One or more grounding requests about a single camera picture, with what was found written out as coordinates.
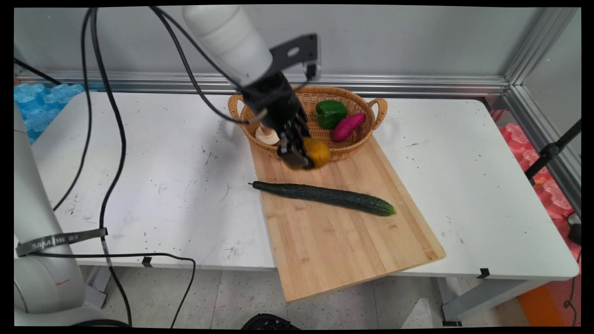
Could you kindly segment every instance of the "black tripod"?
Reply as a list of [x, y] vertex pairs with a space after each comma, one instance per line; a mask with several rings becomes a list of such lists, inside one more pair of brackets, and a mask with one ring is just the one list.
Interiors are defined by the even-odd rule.
[[[555, 143], [547, 144], [541, 151], [540, 151], [540, 158], [535, 161], [530, 168], [526, 171], [526, 177], [530, 180], [530, 183], [534, 185], [534, 176], [538, 173], [543, 167], [546, 166], [549, 161], [555, 159], [556, 156], [561, 153], [561, 151], [567, 146], [567, 144], [572, 141], [580, 132], [582, 131], [582, 119], [575, 123], [559, 140]], [[571, 229], [569, 232], [569, 239], [575, 242], [578, 245], [582, 245], [582, 225], [581, 223], [570, 224]]]
[[530, 180], [530, 183], [534, 185], [534, 176], [543, 167], [546, 166], [549, 161], [555, 159], [556, 156], [567, 146], [567, 144], [573, 140], [582, 131], [582, 119], [575, 123], [559, 140], [554, 143], [549, 143], [539, 152], [541, 156], [535, 161], [530, 168], [525, 172], [526, 177]]

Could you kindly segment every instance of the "green bell pepper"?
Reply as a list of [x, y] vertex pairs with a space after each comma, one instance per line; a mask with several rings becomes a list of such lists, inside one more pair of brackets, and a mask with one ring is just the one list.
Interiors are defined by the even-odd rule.
[[339, 101], [320, 101], [315, 105], [315, 115], [322, 128], [332, 129], [346, 117], [346, 107]]

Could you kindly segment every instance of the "basket handle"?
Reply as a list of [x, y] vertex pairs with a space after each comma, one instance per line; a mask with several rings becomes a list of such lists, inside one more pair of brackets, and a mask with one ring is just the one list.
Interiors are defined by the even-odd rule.
[[237, 101], [243, 102], [244, 97], [239, 94], [235, 94], [229, 98], [229, 113], [231, 114], [231, 117], [233, 117], [233, 119], [239, 121], [240, 119], [239, 113], [237, 113]]
[[386, 112], [388, 112], [388, 102], [382, 98], [379, 98], [369, 101], [367, 104], [370, 108], [373, 107], [374, 104], [377, 104], [378, 106], [377, 118], [375, 119], [375, 123], [373, 125], [373, 130], [375, 130], [380, 126], [381, 122], [384, 120], [384, 117], [386, 117]]

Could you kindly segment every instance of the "black strap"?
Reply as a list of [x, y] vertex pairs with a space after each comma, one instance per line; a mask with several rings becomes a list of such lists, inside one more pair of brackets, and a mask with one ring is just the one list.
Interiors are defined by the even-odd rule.
[[145, 257], [144, 257], [144, 259], [143, 259], [143, 262], [142, 262], [143, 266], [145, 266], [145, 267], [147, 267], [147, 268], [152, 268], [153, 266], [150, 264], [150, 261], [151, 261], [152, 259], [153, 259], [153, 258], [152, 258], [152, 257], [150, 257], [150, 256], [145, 256]]
[[48, 235], [47, 237], [27, 241], [24, 244], [18, 244], [16, 248], [17, 256], [21, 257], [30, 253], [45, 250], [47, 248], [60, 245], [70, 245], [75, 242], [89, 240], [92, 238], [105, 237], [107, 234], [108, 230], [106, 228], [99, 228], [82, 232]]
[[485, 278], [490, 274], [491, 273], [489, 273], [489, 268], [481, 268], [481, 274], [477, 278]]

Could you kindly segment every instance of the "cable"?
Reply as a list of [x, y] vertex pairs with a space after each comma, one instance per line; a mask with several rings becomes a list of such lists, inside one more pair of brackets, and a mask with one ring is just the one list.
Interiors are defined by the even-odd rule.
[[[101, 257], [105, 257], [105, 254], [54, 254], [54, 253], [33, 253], [30, 254], [28, 256], [43, 256], [43, 257], [66, 257], [66, 258], [72, 258], [72, 259], [88, 259], [88, 258], [101, 258]], [[192, 276], [189, 279], [189, 284], [188, 284], [188, 288], [186, 289], [186, 292], [184, 293], [184, 296], [182, 297], [181, 302], [179, 302], [179, 306], [178, 306], [178, 310], [175, 312], [175, 317], [173, 318], [173, 322], [171, 323], [171, 327], [173, 328], [173, 325], [175, 325], [175, 320], [178, 318], [178, 314], [179, 311], [182, 308], [182, 305], [184, 304], [185, 298], [188, 295], [188, 292], [190, 290], [190, 288], [192, 287], [192, 282], [194, 281], [194, 274], [196, 272], [196, 261], [192, 258], [189, 257], [181, 257], [181, 256], [176, 256], [173, 254], [169, 254], [169, 253], [130, 253], [130, 254], [110, 254], [109, 257], [138, 257], [138, 256], [167, 256], [167, 257], [171, 257], [173, 259], [176, 260], [182, 260], [182, 261], [190, 261], [192, 262]]]
[[80, 326], [112, 326], [112, 327], [130, 327], [125, 322], [121, 322], [119, 320], [114, 319], [95, 319], [95, 320], [88, 320], [85, 322], [79, 322], [76, 324], [70, 325], [72, 327], [80, 327]]
[[[582, 258], [582, 250], [580, 249], [580, 253], [577, 255], [577, 264], [580, 264], [581, 258]], [[577, 321], [577, 311], [576, 311], [576, 308], [571, 303], [571, 300], [573, 299], [573, 292], [574, 292], [575, 288], [576, 288], [576, 278], [574, 277], [571, 279], [571, 294], [569, 295], [569, 300], [566, 300], [563, 303], [563, 308], [571, 307], [571, 309], [573, 310], [573, 324], [571, 325], [572, 327], [576, 326], [576, 321]]]
[[53, 207], [54, 211], [56, 211], [60, 207], [60, 205], [62, 205], [62, 202], [64, 202], [64, 200], [66, 200], [68, 195], [70, 195], [70, 192], [72, 191], [72, 189], [74, 188], [74, 185], [78, 181], [78, 177], [80, 176], [80, 173], [83, 171], [84, 159], [87, 156], [87, 149], [89, 148], [89, 141], [91, 139], [91, 128], [93, 125], [93, 112], [91, 109], [91, 95], [89, 93], [89, 78], [87, 76], [87, 57], [86, 57], [86, 52], [85, 52], [85, 35], [87, 33], [87, 22], [89, 21], [89, 15], [90, 15], [90, 10], [88, 10], [84, 16], [83, 28], [81, 29], [81, 34], [80, 34], [80, 54], [81, 54], [81, 60], [83, 63], [84, 92], [87, 95], [87, 108], [89, 110], [89, 124], [87, 125], [87, 139], [84, 142], [83, 156], [80, 158], [80, 164], [78, 166], [78, 171], [76, 173], [76, 176], [74, 177], [74, 180], [70, 184], [70, 187], [68, 187], [68, 190], [66, 190], [66, 193], [64, 194], [64, 196], [62, 196], [62, 199], [60, 199], [58, 204], [56, 204], [56, 206]]
[[[103, 65], [103, 57], [101, 56], [101, 50], [99, 49], [99, 40], [97, 38], [97, 11], [99, 9], [94, 7], [90, 9], [91, 14], [91, 40], [93, 41], [93, 51], [95, 53], [95, 58], [97, 59], [97, 66], [99, 67], [99, 73], [101, 73], [101, 80], [103, 81], [103, 85], [105, 87], [105, 92], [108, 95], [109, 103], [113, 109], [113, 113], [115, 114], [116, 122], [118, 123], [119, 129], [119, 137], [122, 142], [122, 150], [121, 155], [119, 157], [119, 165], [118, 170], [115, 173], [115, 177], [111, 185], [109, 185], [108, 191], [103, 198], [103, 203], [101, 204], [101, 212], [99, 213], [99, 228], [103, 228], [104, 221], [105, 221], [105, 209], [107, 208], [107, 204], [109, 201], [109, 196], [111, 195], [113, 188], [118, 183], [119, 176], [122, 174], [122, 170], [124, 169], [124, 160], [126, 158], [126, 133], [124, 131], [124, 123], [122, 122], [122, 117], [119, 113], [118, 105], [115, 103], [115, 99], [113, 98], [113, 92], [111, 90], [111, 86], [109, 85], [108, 75], [105, 71], [105, 66]], [[128, 324], [132, 326], [132, 312], [130, 310], [130, 303], [128, 302], [128, 296], [126, 296], [126, 292], [122, 287], [122, 284], [119, 282], [118, 276], [113, 269], [113, 265], [111, 263], [111, 259], [109, 257], [109, 250], [107, 242], [105, 241], [105, 237], [101, 237], [101, 245], [103, 247], [103, 253], [105, 254], [104, 257], [108, 263], [109, 272], [111, 272], [113, 276], [113, 281], [115, 282], [116, 286], [118, 287], [120, 293], [122, 294], [122, 298], [124, 299], [124, 304], [126, 307], [126, 313], [128, 316]]]
[[45, 73], [43, 73], [43, 72], [41, 72], [41, 71], [39, 71], [39, 70], [37, 70], [35, 68], [33, 68], [33, 67], [31, 67], [31, 66], [23, 63], [22, 61], [18, 60], [17, 58], [13, 57], [13, 59], [14, 59], [14, 63], [15, 64], [19, 65], [20, 67], [25, 68], [26, 70], [29, 70], [29, 71], [37, 74], [41, 78], [44, 78], [45, 80], [47, 80], [47, 81], [49, 81], [49, 82], [51, 82], [53, 84], [56, 84], [56, 85], [61, 85], [62, 84], [60, 81], [58, 81], [58, 80], [50, 77], [49, 75], [47, 75], [47, 74], [45, 74]]
[[175, 33], [171, 29], [171, 26], [169, 25], [169, 23], [167, 23], [167, 21], [163, 17], [163, 14], [162, 14], [163, 11], [158, 9], [155, 6], [150, 6], [150, 9], [152, 9], [153, 12], [158, 16], [158, 18], [161, 20], [161, 22], [163, 23], [163, 25], [169, 32], [169, 35], [171, 36], [171, 39], [173, 39], [175, 47], [178, 50], [179, 56], [180, 56], [180, 58], [182, 58], [182, 63], [184, 64], [184, 68], [185, 68], [186, 72], [188, 73], [189, 79], [190, 79], [190, 81], [192, 81], [192, 85], [194, 86], [194, 88], [196, 89], [196, 92], [198, 92], [200, 97], [202, 97], [202, 100], [204, 101], [204, 103], [206, 103], [206, 105], [209, 106], [209, 108], [212, 109], [214, 111], [214, 113], [216, 113], [218, 116], [220, 116], [230, 122], [234, 122], [234, 123], [238, 123], [238, 124], [249, 124], [249, 121], [237, 120], [235, 118], [232, 118], [231, 116], [227, 116], [227, 115], [223, 114], [212, 103], [210, 103], [210, 101], [206, 98], [206, 96], [204, 95], [204, 93], [202, 92], [200, 87], [198, 86], [198, 83], [196, 82], [196, 79], [194, 78], [194, 75], [192, 74], [192, 69], [190, 69], [190, 67], [188, 65], [188, 60], [186, 59], [186, 57], [184, 55], [184, 50], [182, 49], [181, 45], [179, 44], [178, 38], [175, 36]]
[[[204, 96], [204, 94], [202, 93], [202, 91], [200, 90], [198, 84], [196, 83], [196, 80], [194, 78], [194, 75], [192, 74], [192, 70], [190, 69], [189, 65], [188, 65], [188, 61], [184, 55], [184, 52], [181, 48], [181, 46], [179, 45], [179, 41], [177, 39], [177, 37], [175, 36], [175, 33], [173, 32], [173, 30], [171, 29], [171, 26], [169, 26], [169, 24], [167, 23], [166, 20], [163, 19], [163, 17], [166, 17], [171, 23], [173, 23], [174, 26], [176, 26], [179, 31], [182, 32], [182, 34], [186, 37], [186, 39], [189, 40], [189, 42], [193, 45], [193, 47], [200, 53], [200, 55], [202, 55], [202, 57], [204, 57], [204, 59], [206, 59], [206, 61], [212, 66], [214, 67], [215, 70], [217, 70], [219, 73], [221, 73], [233, 86], [235, 86], [236, 89], [239, 90], [244, 90], [246, 92], [249, 92], [250, 94], [254, 95], [254, 96], [258, 96], [259, 98], [263, 98], [262, 101], [259, 102], [258, 106], [266, 106], [269, 102], [271, 102], [272, 100], [275, 100], [277, 98], [279, 98], [280, 96], [286, 96], [287, 93], [286, 92], [281, 92], [281, 93], [262, 93], [259, 92], [257, 90], [253, 90], [253, 89], [249, 89], [247, 87], [242, 87], [235, 79], [233, 79], [232, 77], [230, 77], [229, 75], [227, 75], [217, 64], [215, 64], [212, 59], [210, 59], [210, 57], [204, 53], [204, 51], [200, 48], [200, 46], [194, 41], [194, 39], [188, 34], [188, 32], [177, 22], [175, 21], [175, 19], [173, 19], [169, 14], [167, 14], [165, 11], [161, 10], [159, 7], [156, 6], [149, 6], [153, 12], [161, 19], [161, 22], [163, 23], [163, 25], [165, 25], [165, 28], [167, 28], [167, 31], [169, 32], [169, 35], [171, 36], [171, 38], [173, 39], [173, 42], [175, 43], [175, 46], [178, 50], [179, 56], [182, 58], [182, 62], [184, 63], [184, 68], [186, 70], [186, 72], [188, 73], [188, 76], [190, 78], [190, 81], [192, 82], [192, 85], [194, 86], [194, 88], [196, 89], [196, 91], [198, 92], [198, 94], [200, 95], [200, 97], [202, 97], [202, 100], [215, 112], [217, 113], [219, 116], [223, 117], [224, 119], [228, 120], [228, 121], [232, 121], [235, 123], [240, 123], [240, 124], [249, 124], [252, 122], [257, 122], [260, 121], [260, 118], [263, 118], [265, 115], [261, 115], [261, 116], [256, 116], [252, 119], [249, 119], [247, 121], [237, 121], [231, 117], [226, 116], [225, 114], [221, 113], [218, 109], [216, 109], [212, 103], [210, 103], [210, 101], [208, 101], [208, 99]], [[294, 92], [297, 93], [298, 91], [300, 91], [303, 87], [305, 87], [307, 84], [309, 84], [310, 80], [307, 79], [303, 84], [301, 84], [299, 87], [297, 87]]]

